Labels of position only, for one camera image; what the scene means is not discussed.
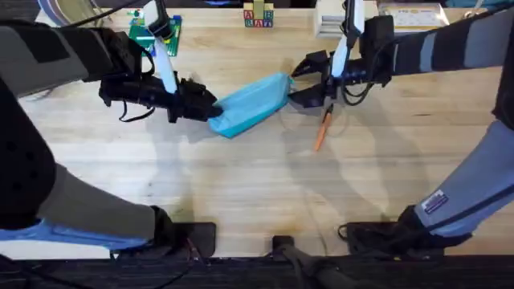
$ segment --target black cable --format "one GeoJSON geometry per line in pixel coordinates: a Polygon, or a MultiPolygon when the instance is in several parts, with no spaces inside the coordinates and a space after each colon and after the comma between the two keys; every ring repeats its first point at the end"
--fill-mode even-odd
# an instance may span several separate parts
{"type": "Polygon", "coordinates": [[[4,256],[3,254],[0,254],[0,261],[4,262],[5,264],[10,265],[12,267],[17,267],[22,273],[27,273],[29,275],[40,277],[41,279],[43,279],[45,281],[57,283],[60,285],[64,285],[64,286],[68,286],[68,287],[72,287],[72,288],[76,288],[76,289],[94,289],[93,287],[85,286],[82,284],[67,281],[65,279],[57,278],[52,275],[38,272],[32,268],[25,267],[22,264],[15,262],[13,259],[8,258],[8,257],[4,256]]]}
{"type": "MultiPolygon", "coordinates": [[[[193,263],[191,263],[190,261],[191,261],[192,250],[193,250],[193,248],[195,248],[194,244],[192,244],[192,243],[188,244],[188,248],[189,248],[189,254],[188,254],[188,258],[187,258],[187,262],[188,262],[187,268],[182,273],[180,273],[179,275],[173,277],[169,281],[166,281],[163,284],[161,284],[159,286],[156,286],[156,287],[154,287],[152,289],[164,289],[165,287],[168,287],[169,285],[171,285],[171,284],[177,282],[178,280],[182,279],[182,277],[186,276],[191,271],[191,269],[193,269],[193,263]]],[[[5,263],[6,265],[9,265],[11,267],[16,267],[18,269],[18,271],[20,271],[22,274],[29,275],[29,276],[33,275],[33,276],[39,277],[42,280],[45,280],[45,281],[48,281],[48,282],[57,283],[57,284],[64,285],[64,286],[67,286],[67,287],[71,287],[71,288],[75,288],[75,289],[95,289],[94,287],[89,287],[89,286],[82,285],[82,284],[79,284],[79,283],[67,281],[65,279],[57,278],[57,277],[54,277],[54,276],[49,275],[49,274],[38,272],[38,271],[36,271],[36,270],[34,270],[32,268],[29,268],[29,267],[23,266],[20,263],[17,263],[13,259],[11,259],[11,258],[9,258],[9,257],[7,257],[7,256],[5,256],[3,254],[0,254],[0,263],[1,262],[5,263]]],[[[25,283],[25,286],[27,284],[30,284],[30,283],[31,283],[31,281],[29,279],[27,279],[27,281],[25,283]]]]}
{"type": "Polygon", "coordinates": [[[147,111],[146,113],[144,113],[140,116],[134,116],[134,117],[131,117],[131,118],[125,120],[124,118],[125,118],[125,116],[127,116],[127,102],[125,100],[122,100],[122,101],[123,101],[123,114],[118,119],[121,122],[130,123],[130,122],[133,122],[136,120],[143,120],[143,119],[151,116],[155,112],[155,108],[150,108],[149,111],[147,111]]]}
{"type": "MultiPolygon", "coordinates": [[[[447,219],[444,219],[440,222],[437,222],[437,223],[430,225],[428,227],[425,227],[423,229],[409,232],[408,234],[405,234],[403,236],[396,237],[388,242],[384,242],[380,246],[376,246],[374,248],[368,248],[366,250],[357,252],[356,255],[364,255],[364,254],[371,253],[375,250],[382,250],[393,244],[396,244],[396,243],[399,243],[399,242],[402,242],[402,241],[405,241],[405,240],[408,240],[411,238],[416,238],[423,234],[429,234],[433,230],[437,230],[444,226],[448,226],[454,222],[460,221],[460,220],[464,219],[465,217],[468,217],[468,216],[480,211],[481,209],[486,208],[487,206],[491,205],[492,203],[510,196],[513,193],[514,193],[514,185],[510,185],[509,187],[499,191],[498,193],[490,196],[489,198],[487,198],[487,199],[485,199],[485,200],[483,200],[483,201],[481,201],[481,202],[479,202],[479,203],[465,209],[464,211],[457,213],[447,219]]],[[[341,229],[344,229],[346,226],[347,226],[347,224],[344,224],[344,225],[339,226],[339,228],[337,229],[337,234],[339,235],[341,240],[343,240],[344,242],[347,242],[348,239],[346,237],[342,236],[341,229]]]]}
{"type": "Polygon", "coordinates": [[[128,2],[126,2],[124,4],[119,5],[118,7],[112,8],[111,10],[109,10],[107,12],[104,12],[102,14],[98,14],[96,16],[93,16],[93,17],[90,17],[90,18],[87,18],[87,19],[84,19],[84,20],[72,23],[70,25],[67,25],[67,26],[65,26],[65,28],[76,28],[78,26],[82,26],[84,24],[88,24],[90,22],[102,19],[104,17],[109,16],[110,14],[116,13],[117,11],[122,10],[123,8],[127,8],[128,6],[131,6],[132,4],[136,4],[136,3],[140,2],[140,1],[142,1],[142,0],[131,0],[131,1],[128,1],[128,2]]]}
{"type": "MultiPolygon", "coordinates": [[[[382,53],[382,51],[386,47],[388,47],[391,44],[396,43],[396,41],[397,41],[396,39],[393,39],[393,40],[391,40],[391,41],[389,41],[387,43],[384,43],[381,47],[378,48],[377,52],[373,55],[373,59],[371,61],[371,68],[366,73],[367,74],[367,78],[366,78],[365,82],[367,82],[367,84],[366,84],[365,89],[362,92],[359,92],[357,94],[353,94],[351,91],[348,90],[346,85],[343,84],[341,86],[341,95],[342,95],[343,100],[345,101],[345,103],[347,105],[349,105],[349,106],[356,106],[356,105],[362,103],[364,101],[364,99],[366,98],[366,96],[368,96],[369,90],[371,90],[371,88],[374,85],[374,83],[372,83],[372,81],[373,81],[375,70],[377,69],[378,56],[382,53]],[[348,98],[347,95],[355,97],[355,98],[358,98],[358,100],[357,101],[350,101],[350,99],[348,98]]],[[[348,63],[348,61],[349,61],[349,53],[346,55],[346,60],[345,61],[346,61],[345,63],[348,63]]]]}

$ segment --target blue towel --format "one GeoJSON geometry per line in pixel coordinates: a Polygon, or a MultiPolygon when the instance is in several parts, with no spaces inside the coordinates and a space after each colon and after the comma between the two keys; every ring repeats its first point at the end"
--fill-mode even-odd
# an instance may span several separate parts
{"type": "Polygon", "coordinates": [[[289,75],[275,73],[218,100],[223,114],[209,119],[210,128],[229,138],[246,131],[288,102],[290,83],[289,75]]]}

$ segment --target orange marker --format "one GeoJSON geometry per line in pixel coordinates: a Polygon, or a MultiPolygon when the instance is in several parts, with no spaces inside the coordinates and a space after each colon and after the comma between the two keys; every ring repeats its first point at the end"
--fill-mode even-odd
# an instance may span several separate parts
{"type": "Polygon", "coordinates": [[[327,111],[324,113],[323,122],[321,123],[320,130],[318,131],[318,137],[316,138],[316,143],[314,144],[314,150],[317,152],[320,150],[321,144],[323,144],[324,135],[327,132],[328,127],[330,126],[330,121],[332,120],[332,110],[334,109],[334,104],[330,104],[327,108],[327,111]]]}

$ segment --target alphabet block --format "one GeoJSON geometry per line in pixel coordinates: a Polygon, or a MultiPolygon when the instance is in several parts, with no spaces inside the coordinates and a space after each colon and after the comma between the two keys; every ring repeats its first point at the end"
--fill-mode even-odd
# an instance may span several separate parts
{"type": "Polygon", "coordinates": [[[254,18],[254,11],[253,10],[244,10],[243,16],[245,19],[253,19],[254,18]]]}
{"type": "Polygon", "coordinates": [[[255,19],[254,20],[254,27],[264,27],[264,20],[262,19],[255,19]]]}
{"type": "Polygon", "coordinates": [[[264,11],[264,19],[272,20],[273,19],[273,10],[265,10],[264,11]]]}
{"type": "Polygon", "coordinates": [[[264,19],[264,27],[272,28],[273,27],[273,20],[264,19]]]}

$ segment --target label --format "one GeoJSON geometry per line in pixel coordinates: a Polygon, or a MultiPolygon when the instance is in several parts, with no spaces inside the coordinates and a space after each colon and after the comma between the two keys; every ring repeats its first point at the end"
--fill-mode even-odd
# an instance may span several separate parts
{"type": "Polygon", "coordinates": [[[421,203],[421,207],[427,214],[434,213],[444,203],[448,201],[448,197],[438,189],[435,193],[431,194],[425,201],[421,203]]]}

